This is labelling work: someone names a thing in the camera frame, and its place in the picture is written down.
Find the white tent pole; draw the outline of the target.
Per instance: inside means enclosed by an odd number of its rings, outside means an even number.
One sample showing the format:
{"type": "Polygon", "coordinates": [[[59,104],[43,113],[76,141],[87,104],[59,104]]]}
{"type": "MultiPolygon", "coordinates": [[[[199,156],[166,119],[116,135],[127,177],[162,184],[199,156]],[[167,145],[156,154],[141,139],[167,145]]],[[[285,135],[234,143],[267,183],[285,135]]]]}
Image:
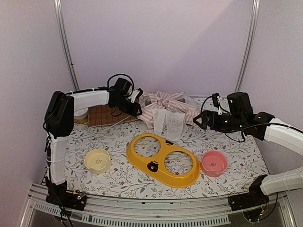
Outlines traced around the white tent pole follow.
{"type": "Polygon", "coordinates": [[[128,123],[128,122],[135,122],[135,121],[137,121],[138,120],[138,118],[137,117],[133,117],[133,116],[128,116],[128,117],[125,117],[125,118],[123,118],[122,120],[119,120],[118,122],[116,122],[116,123],[114,123],[113,125],[111,125],[110,126],[110,128],[111,127],[114,127],[114,126],[116,126],[116,125],[118,125],[118,124],[121,124],[121,123],[128,123]]]}

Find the pink striped pet tent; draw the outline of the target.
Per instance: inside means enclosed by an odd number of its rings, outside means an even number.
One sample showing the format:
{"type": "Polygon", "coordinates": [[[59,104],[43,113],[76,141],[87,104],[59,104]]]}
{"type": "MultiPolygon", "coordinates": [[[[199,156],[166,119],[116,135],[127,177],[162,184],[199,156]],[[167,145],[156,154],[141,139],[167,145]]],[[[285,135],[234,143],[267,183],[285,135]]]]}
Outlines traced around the pink striped pet tent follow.
{"type": "Polygon", "coordinates": [[[148,129],[158,136],[177,141],[187,126],[193,126],[193,118],[199,114],[199,103],[183,92],[143,93],[139,98],[142,120],[148,129]]]}

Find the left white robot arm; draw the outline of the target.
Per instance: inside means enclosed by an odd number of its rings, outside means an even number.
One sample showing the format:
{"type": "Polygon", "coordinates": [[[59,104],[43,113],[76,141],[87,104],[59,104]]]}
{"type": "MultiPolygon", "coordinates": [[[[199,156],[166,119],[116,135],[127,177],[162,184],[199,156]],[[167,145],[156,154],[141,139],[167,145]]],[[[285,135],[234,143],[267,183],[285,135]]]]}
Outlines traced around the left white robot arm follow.
{"type": "Polygon", "coordinates": [[[73,131],[76,111],[107,105],[133,117],[142,114],[137,99],[143,94],[143,90],[135,88],[134,81],[126,74],[114,76],[117,80],[112,86],[107,84],[104,87],[53,93],[43,123],[43,129],[47,133],[45,152],[48,180],[52,184],[61,185],[66,181],[65,147],[73,131]]]}

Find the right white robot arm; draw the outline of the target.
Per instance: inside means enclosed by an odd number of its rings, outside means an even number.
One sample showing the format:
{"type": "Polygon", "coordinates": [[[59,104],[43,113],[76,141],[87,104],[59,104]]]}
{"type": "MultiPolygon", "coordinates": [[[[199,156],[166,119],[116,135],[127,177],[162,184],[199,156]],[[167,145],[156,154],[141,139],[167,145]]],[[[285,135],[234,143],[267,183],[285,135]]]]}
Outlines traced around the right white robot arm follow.
{"type": "MultiPolygon", "coordinates": [[[[217,111],[201,109],[193,118],[193,123],[201,129],[211,129],[221,133],[241,132],[258,140],[278,144],[299,155],[303,153],[303,131],[286,124],[274,115],[254,113],[246,92],[236,92],[227,96],[228,106],[224,108],[218,93],[210,97],[217,111]]],[[[255,206],[263,195],[291,191],[303,187],[302,167],[275,175],[257,177],[245,195],[248,206],[255,206]]]]}

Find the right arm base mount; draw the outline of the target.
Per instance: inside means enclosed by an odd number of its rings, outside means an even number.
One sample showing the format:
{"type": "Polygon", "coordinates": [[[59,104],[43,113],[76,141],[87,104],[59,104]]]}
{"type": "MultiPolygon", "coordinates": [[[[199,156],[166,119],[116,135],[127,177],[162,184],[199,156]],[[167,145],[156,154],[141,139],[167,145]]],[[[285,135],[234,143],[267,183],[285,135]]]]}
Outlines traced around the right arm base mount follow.
{"type": "Polygon", "coordinates": [[[232,211],[248,209],[269,202],[269,197],[265,195],[260,186],[267,175],[258,176],[248,188],[248,192],[244,194],[236,193],[228,196],[228,203],[232,211]]]}

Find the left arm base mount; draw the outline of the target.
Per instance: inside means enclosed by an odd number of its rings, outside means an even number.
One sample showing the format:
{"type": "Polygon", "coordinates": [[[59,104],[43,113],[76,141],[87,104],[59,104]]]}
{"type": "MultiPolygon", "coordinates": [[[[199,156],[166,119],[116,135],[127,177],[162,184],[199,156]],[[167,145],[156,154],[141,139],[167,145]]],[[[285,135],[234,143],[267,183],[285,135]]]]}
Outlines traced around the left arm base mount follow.
{"type": "Polygon", "coordinates": [[[45,177],[45,185],[48,188],[48,194],[45,201],[54,205],[74,210],[84,211],[87,193],[85,191],[75,190],[67,191],[67,182],[55,185],[47,177],[45,177]]]}

